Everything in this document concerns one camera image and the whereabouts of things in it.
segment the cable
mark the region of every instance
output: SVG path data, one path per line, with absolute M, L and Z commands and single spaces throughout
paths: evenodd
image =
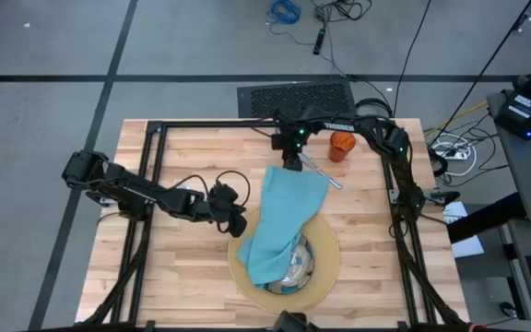
M 481 108 L 483 108 L 483 107 L 485 107 L 485 106 L 487 106 L 487 102 L 486 102 L 486 101 L 483 101 L 483 102 L 480 103 L 479 105 L 474 106 L 474 107 L 471 107 L 471 108 L 469 108 L 468 110 L 466 110 L 466 111 L 464 111 L 464 112 L 458 114 L 457 116 L 454 117 L 453 120 L 460 119 L 461 117 L 466 116 L 466 115 L 469 115 L 469 114 L 471 114 L 472 112 L 476 112 L 476 111 L 480 110 Z M 436 131 L 436 130 L 438 130 L 438 129 L 442 129 L 442 128 L 444 127 L 444 125 L 447 125 L 447 124 L 448 124 L 448 122 L 447 122 L 447 121 L 444 121 L 444 122 L 441 123 L 441 124 L 438 124 L 438 125 L 436 125 L 436 126 L 434 126 L 434 127 L 432 127 L 432 128 L 429 128 L 429 129 L 424 130 L 424 132 L 427 131 L 427 133 L 425 134 L 425 136 L 427 136 L 427 135 L 433 133 L 434 131 Z
M 471 177 L 470 179 L 468 179 L 468 180 L 466 180 L 466 181 L 464 181 L 464 182 L 462 182 L 460 184 L 451 184 L 452 183 L 451 181 L 449 181 L 449 182 L 444 181 L 443 185 L 445 185 L 447 187 L 451 187 L 451 188 L 459 187 L 459 186 L 461 186 L 463 184 L 467 184 L 467 183 L 471 182 L 472 180 L 478 178 L 482 174 L 485 174 L 485 173 L 488 173 L 488 172 L 491 172 L 491 171 L 502 170 L 502 169 L 504 169 L 506 167 L 509 167 L 509 165 L 502 165 L 502 166 L 497 166 L 497 167 L 493 167 L 493 168 L 487 169 L 484 172 L 480 172 L 479 174 Z
M 454 131 L 456 131 L 456 130 L 460 130 L 460 129 L 466 127 L 467 125 L 471 125 L 471 124 L 474 124 L 474 125 L 475 125 L 475 124 L 477 124 L 477 123 L 478 123 L 478 120 L 476 120 L 476 121 L 470 121 L 470 122 L 467 122 L 467 123 L 465 123 L 465 124 L 461 124 L 461 125 L 459 125 L 458 127 L 454 128 L 454 129 L 444 130 L 443 132 L 444 132 L 444 133 L 448 133 L 448 134 L 452 134 Z
M 224 171 L 224 172 L 222 172 L 221 174 L 217 175 L 217 178 L 215 179 L 215 182 L 216 182 L 217 184 L 220 184 L 220 182 L 218 181 L 218 179 L 219 179 L 222 175 L 224 175 L 224 174 L 228 174 L 228 173 L 239 174 L 239 175 L 245 180 L 245 182 L 247 183 L 247 197 L 245 197 L 245 200 L 244 200 L 243 203 L 240 205 L 240 207 L 244 207 L 245 204 L 247 203 L 247 201 L 249 200 L 249 194 L 251 194 L 251 184 L 249 183 L 249 179 L 248 179 L 247 176 L 245 176 L 243 173 L 231 170 L 231 171 Z M 172 186 L 169 187 L 169 188 L 160 189 L 160 191 L 165 191 L 165 190 L 171 190 L 171 189 L 174 189 L 174 188 L 176 188 L 177 186 L 179 186 L 179 185 L 185 183 L 186 181 L 188 181 L 188 180 L 190 180 L 190 179 L 192 179 L 192 178 L 197 178 L 197 179 L 200 180 L 200 182 L 202 182 L 202 185 L 204 186 L 204 191 L 205 191 L 205 193 L 206 193 L 206 199 L 208 200 L 208 203 L 209 203 L 208 205 L 210 206 L 210 209 L 209 209 L 208 211 L 209 211 L 209 213 L 210 213 L 210 216 L 211 216 L 212 218 L 214 218 L 214 211 L 212 210 L 212 204 L 210 204 L 210 197 L 209 197 L 208 186 L 207 186 L 207 183 L 206 183 L 206 181 L 204 180 L 204 178 L 203 178 L 202 176 L 200 176 L 200 175 L 198 175 L 198 174 L 192 174 L 192 175 L 190 175 L 190 176 L 187 176 L 187 177 L 183 178 L 183 179 L 182 179 L 180 182 L 178 182 L 177 184 L 174 184 L 174 185 L 172 185 Z M 229 225 L 227 226 L 227 229 L 222 230 L 222 229 L 220 228 L 220 222 L 217 222 L 217 229 L 218 229 L 218 231 L 220 231 L 221 233 L 226 233 L 226 232 L 228 232 L 229 229 L 230 229 L 230 227 L 231 227 L 231 224 L 230 224 L 230 222 L 229 222 Z
M 275 0 L 267 16 L 277 22 L 294 24 L 301 19 L 301 7 L 294 5 L 291 0 Z
M 110 216 L 115 216 L 115 215 L 117 215 L 117 214 L 120 214 L 120 211 L 118 211 L 118 212 L 112 212 L 112 213 L 108 213 L 108 214 L 105 214 L 105 215 L 101 216 L 101 217 L 100 217 L 100 218 L 98 219 L 98 222 L 96 222 L 96 223 L 98 223 L 98 224 L 99 224 L 99 223 L 100 223 L 100 221 L 102 221 L 102 220 L 106 219 L 106 217 L 110 217 Z
M 470 129 L 468 129 L 468 133 L 470 135 L 473 135 L 472 132 L 471 132 L 471 130 L 473 130 L 473 129 L 478 130 L 478 131 L 486 134 L 487 137 L 490 138 L 491 143 L 493 144 L 493 151 L 490 153 L 490 156 L 485 161 L 483 161 L 483 163 L 480 164 L 480 166 L 478 166 L 478 168 L 480 170 L 486 171 L 485 169 L 483 169 L 483 166 L 485 166 L 493 158 L 493 156 L 495 156 L 495 152 L 497 151 L 497 144 L 495 144 L 495 140 L 493 139 L 493 137 L 491 135 L 489 135 L 489 133 L 487 133 L 486 131 L 484 131 L 482 129 L 479 129 L 479 128 L 476 128 L 476 127 L 472 127 Z
M 440 177 L 440 179 L 442 179 L 444 185 L 452 183 L 452 176 L 448 174 L 444 174 L 443 176 Z
M 457 149 L 456 143 L 458 143 L 458 141 L 460 141 L 460 139 L 463 139 L 462 136 L 464 136 L 465 134 L 468 134 L 470 130 L 472 130 L 473 128 L 476 128 L 478 125 L 480 125 L 480 123 L 481 123 L 483 120 L 485 120 L 488 116 L 489 116 L 488 113 L 485 114 L 485 115 L 484 115 L 483 117 L 481 117 L 478 121 L 476 121 L 476 123 L 475 123 L 472 127 L 468 128 L 464 133 L 462 133 L 462 134 L 460 135 L 460 137 L 459 137 L 458 139 L 456 139 L 456 141 L 455 141 L 454 143 L 452 143 L 453 148 L 449 148 L 449 149 L 447 149 L 446 151 L 444 151 L 444 152 L 443 152 L 443 155 L 446 155 L 446 154 L 450 153 L 451 151 L 455 151 L 455 150 Z
M 261 134 L 261 135 L 263 135 L 263 136 L 270 137 L 270 138 L 272 137 L 271 135 L 266 134 L 266 133 L 264 133 L 263 131 L 261 131 L 261 130 L 259 130 L 259 129 L 256 129 L 256 128 L 253 128 L 253 127 L 249 127 L 249 128 L 250 128 L 251 130 L 255 131 L 256 133 L 259 133 L 259 134 Z
M 473 133 L 472 133 L 472 130 L 478 130 L 478 131 L 481 131 L 481 132 L 483 132 L 483 133 L 486 133 L 486 135 L 485 135 L 485 136 L 479 136 L 479 135 L 477 135 L 477 134 L 473 134 Z M 472 135 L 472 136 L 474 136 L 474 137 L 476 137 L 475 139 L 476 139 L 477 141 L 483 141 L 483 140 L 485 140 L 485 139 L 487 139 L 487 138 L 492 138 L 492 137 L 497 137 L 497 136 L 499 136 L 498 133 L 495 133 L 495 134 L 489 134 L 489 133 L 487 133 L 486 131 L 484 131 L 484 130 L 482 130 L 482 129 L 479 129 L 479 128 L 471 128 L 471 131 L 469 132 L 469 134 Z
M 273 31 L 272 30 L 272 27 L 277 24 L 278 22 L 266 22 L 267 26 L 268 26 L 268 29 L 269 31 L 273 34 L 273 35 L 276 35 L 276 36 L 279 36 L 279 35 L 288 35 L 290 36 L 290 38 L 292 39 L 292 41 L 300 46 L 310 46 L 310 47 L 313 47 L 315 46 L 314 42 L 302 42 L 302 41 L 298 41 L 296 38 L 294 38 L 294 36 L 290 33 L 290 32 L 287 32 L 287 31 L 280 31 L 280 32 L 276 32 L 276 31 Z M 330 52 L 331 52 L 331 57 L 334 58 L 333 56 L 333 43 L 332 43 L 332 37 L 331 37 L 331 30 L 328 31 L 329 32 L 329 41 L 330 41 L 330 44 L 331 44 L 331 47 L 330 47 Z M 327 58 L 326 56 L 323 55 L 322 52 L 319 53 L 319 56 L 321 56 L 326 62 L 330 63 L 332 65 L 331 67 L 331 72 L 329 73 L 329 80 L 331 80 L 331 75 L 333 74 L 333 70 L 337 69 L 337 71 L 339 72 L 339 75 L 342 76 L 343 78 L 346 77 L 346 74 L 341 70 L 339 69 L 339 67 L 337 66 L 335 60 L 333 59 L 329 59 Z
M 442 223 L 442 224 L 448 226 L 448 223 L 445 222 L 445 221 L 443 221 L 443 220 L 441 220 L 441 219 L 437 219 L 437 218 L 434 218 L 434 217 L 426 216 L 426 215 L 424 215 L 423 213 L 421 213 L 421 214 L 419 214 L 419 215 L 420 215 L 421 217 L 425 218 L 425 219 L 429 219 L 429 220 L 433 220 L 433 221 L 438 221 L 438 222 L 440 222 L 440 223 Z
M 242 202 L 241 204 L 241 207 L 244 207 L 245 204 L 247 203 L 247 201 L 249 200 L 249 196 L 251 194 L 251 184 L 249 183 L 249 179 L 247 178 L 247 176 L 245 176 L 245 174 L 241 173 L 241 172 L 238 172 L 238 171 L 234 171 L 234 170 L 230 170 L 230 171 L 224 171 L 222 172 L 221 174 L 219 174 L 217 176 L 217 179 L 215 180 L 217 183 L 218 183 L 218 179 L 220 179 L 220 177 L 222 175 L 225 175 L 225 174 L 237 174 L 237 175 L 240 175 L 244 180 L 245 182 L 247 183 L 247 197 L 245 197 L 245 200 Z
M 466 145 L 468 145 L 469 142 L 468 142 L 468 140 L 466 140 L 462 136 L 458 136 L 458 135 L 454 135 L 454 134 L 448 134 L 448 133 L 442 133 L 442 136 L 456 137 L 458 139 L 456 139 L 455 142 L 458 142 L 458 140 L 460 140 L 460 139 L 462 139 L 462 141 L 464 142 L 462 144 L 457 144 L 455 142 L 454 143 L 441 142 L 440 140 L 436 140 L 436 143 L 431 146 L 431 148 L 433 150 L 436 150 L 436 148 L 438 148 L 438 147 L 447 147 L 447 150 L 442 154 L 442 156 L 445 157 L 448 154 L 448 151 L 452 150 L 452 148 L 454 148 L 454 151 L 458 151 L 458 150 L 460 150 L 460 148 L 465 148 L 466 149 L 465 153 L 471 154 L 471 152 L 472 152 L 472 155 L 474 157 L 474 159 L 472 160 L 472 164 L 470 164 L 470 166 L 468 167 L 468 169 L 466 169 L 466 171 L 461 172 L 461 173 L 445 172 L 444 174 L 448 174 L 448 175 L 452 175 L 452 176 L 465 176 L 465 175 L 469 174 L 470 171 L 472 171 L 473 168 L 475 167 L 475 164 L 477 164 L 478 154 L 477 154 L 477 150 L 475 149 L 475 147 L 474 146 L 470 146 L 470 148 L 466 148 Z
M 365 105 L 373 105 L 380 107 L 388 113 L 389 118 L 394 117 L 393 110 L 391 110 L 391 107 L 386 102 L 381 101 L 378 98 L 364 98 L 363 100 L 356 102 L 356 109 L 359 109 L 360 107 Z
M 405 236 L 407 236 L 408 232 L 409 232 L 409 227 L 408 227 L 407 223 L 405 223 L 405 231 L 403 232 L 403 237 L 401 239 L 405 238 Z M 395 237 L 395 226 L 394 225 L 390 225 L 388 227 L 388 235 L 390 235 L 393 239 L 396 239 L 396 237 Z
M 364 9 L 364 6 L 361 3 L 356 2 L 356 0 L 335 0 L 327 4 L 317 5 L 314 0 L 311 0 L 311 3 L 314 5 L 314 11 L 317 14 L 325 14 L 324 18 L 324 28 L 327 27 L 328 23 L 340 22 L 345 20 L 357 21 L 360 18 L 363 18 L 366 13 L 372 8 L 372 0 L 365 0 L 368 2 L 368 6 Z M 351 11 L 354 8 L 360 10 L 359 14 L 356 16 L 351 15 Z M 331 19 L 333 14 L 333 9 L 335 9 L 341 18 Z
M 525 5 L 524 7 L 524 10 L 522 10 L 522 13 L 520 13 L 519 17 L 514 21 L 514 22 L 517 22 L 519 19 L 522 18 L 522 15 L 524 14 L 524 12 L 531 6 L 531 0 L 527 2 L 527 4 Z M 464 105 L 464 103 L 466 102 L 466 99 L 468 99 L 468 96 L 470 96 L 470 92 L 472 92 L 472 90 L 475 88 L 475 86 L 477 85 L 478 81 L 480 80 L 480 78 L 483 76 L 483 74 L 485 73 L 485 71 L 487 71 L 487 68 L 489 67 L 490 63 L 493 61 L 493 59 L 495 58 L 495 56 L 497 55 L 497 53 L 499 52 L 499 50 L 503 47 L 503 45 L 505 44 L 505 41 L 507 41 L 507 39 L 509 38 L 509 36 L 515 31 L 515 29 L 513 27 L 511 27 L 507 33 L 505 34 L 505 37 L 503 37 L 503 40 L 499 43 L 499 46 L 497 46 L 497 49 L 495 49 L 495 52 L 493 53 L 493 55 L 490 57 L 489 61 L 485 64 L 485 66 L 482 68 L 482 70 L 480 71 L 480 73 L 478 73 L 478 76 L 475 78 L 475 81 L 472 83 L 472 85 L 470 86 L 470 89 L 468 89 L 468 92 L 466 93 L 465 97 L 460 101 L 460 104 L 458 105 L 458 107 L 456 107 L 456 110 L 452 113 L 452 115 L 450 116 L 450 119 L 448 119 L 448 121 L 446 122 L 446 124 L 443 126 L 442 130 L 440 131 L 440 134 L 443 133 L 443 130 L 454 120 L 454 117 L 458 114 L 458 112 L 460 111 L 460 109 L 462 108 L 462 105 Z
M 517 319 L 517 317 L 511 317 L 511 318 L 507 318 L 507 319 L 503 319 L 499 322 L 494 322 L 494 323 L 489 323 L 489 324 L 484 324 L 483 326 L 494 326 L 494 325 L 497 325 L 497 324 L 501 324 L 501 323 L 505 323 L 505 322 L 509 322 L 511 320 L 514 320 L 514 319 Z
M 376 86 L 373 85 L 371 82 L 369 82 L 369 81 L 367 81 L 367 80 L 365 80 L 365 79 L 361 79 L 360 81 L 362 81 L 362 82 L 368 84 L 369 86 L 371 86 L 373 89 L 376 90 L 376 92 L 378 92 L 378 93 L 383 97 L 384 102 L 386 102 L 386 105 L 388 105 L 388 108 L 389 108 L 389 110 L 390 110 L 390 112 L 391 112 L 391 117 L 395 117 L 395 116 L 394 116 L 394 113 L 393 113 L 393 110 L 391 110 L 391 104 L 390 104 L 390 102 L 388 102 L 388 100 L 386 99 L 386 97 L 384 96 L 384 94 L 383 94 L 378 88 L 376 88 Z
M 428 4 L 425 6 L 425 11 L 423 12 L 423 17 L 421 17 L 421 22 L 419 23 L 419 26 L 417 27 L 417 32 L 415 33 L 415 37 L 413 37 L 413 41 L 411 42 L 411 45 L 409 46 L 407 57 L 405 57 L 405 64 L 403 65 L 403 71 L 401 72 L 401 76 L 398 79 L 398 84 L 396 84 L 395 115 L 396 115 L 396 105 L 398 104 L 398 91 L 401 88 L 401 81 L 403 80 L 403 76 L 405 75 L 405 70 L 407 69 L 407 63 L 409 62 L 409 56 L 411 55 L 411 51 L 413 50 L 413 45 L 415 45 L 415 42 L 417 41 L 417 37 L 419 36 L 421 27 L 423 26 L 423 22 L 425 21 L 425 17 L 427 16 L 428 10 L 430 9 L 430 4 L 431 4 L 431 0 L 428 0 Z
M 97 179 L 97 180 L 91 180 L 91 181 L 71 181 L 71 184 L 79 184 L 79 185 L 90 185 L 90 184 L 106 184 L 109 182 L 112 182 L 114 180 L 120 180 L 120 178 L 112 178 L 112 179 Z

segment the orange object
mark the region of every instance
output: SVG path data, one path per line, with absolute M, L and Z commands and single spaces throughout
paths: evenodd
M 329 159 L 340 162 L 356 146 L 356 138 L 351 133 L 335 132 L 329 143 Z

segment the paper sheet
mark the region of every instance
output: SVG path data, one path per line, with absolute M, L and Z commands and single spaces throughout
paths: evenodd
M 456 222 L 466 216 L 465 206 L 462 202 L 452 202 L 448 204 L 443 211 L 443 219 L 447 223 Z M 455 258 L 485 253 L 477 235 L 459 243 L 452 244 L 452 252 L 454 253 Z

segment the white cable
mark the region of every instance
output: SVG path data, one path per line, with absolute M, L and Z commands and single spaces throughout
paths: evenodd
M 440 136 L 455 137 L 455 138 L 461 140 L 462 142 L 461 143 L 456 143 L 456 144 L 454 144 L 452 142 L 442 142 L 442 141 L 440 141 Z M 437 147 L 445 147 L 446 149 L 455 148 L 456 150 L 459 150 L 460 147 L 464 147 L 464 146 L 466 146 L 466 150 L 464 150 L 464 152 L 465 153 L 470 153 L 470 151 L 472 150 L 472 155 L 474 156 L 474 159 L 472 160 L 472 164 L 470 165 L 470 167 L 468 167 L 468 169 L 466 171 L 461 172 L 461 173 L 446 172 L 445 174 L 448 174 L 448 175 L 451 175 L 451 176 L 465 176 L 465 175 L 469 174 L 470 171 L 472 171 L 472 169 L 477 164 L 477 149 L 475 148 L 474 145 L 472 145 L 472 144 L 469 145 L 469 142 L 462 136 L 453 135 L 453 134 L 449 134 L 449 133 L 442 133 L 441 135 L 436 137 L 435 143 L 431 146 L 431 148 L 433 148 L 434 150 Z

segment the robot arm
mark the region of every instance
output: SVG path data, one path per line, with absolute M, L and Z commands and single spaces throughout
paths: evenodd
M 205 194 L 182 188 L 164 188 L 154 185 L 123 166 L 109 162 L 99 152 L 73 153 L 62 175 L 70 188 L 86 190 L 86 195 L 101 203 L 103 198 L 118 202 L 121 216 L 142 220 L 150 212 L 152 204 L 170 216 L 191 222 L 224 222 L 230 232 L 239 237 L 245 230 L 246 221 L 241 216 L 244 207 L 234 204 L 237 193 L 226 184 L 217 183 Z

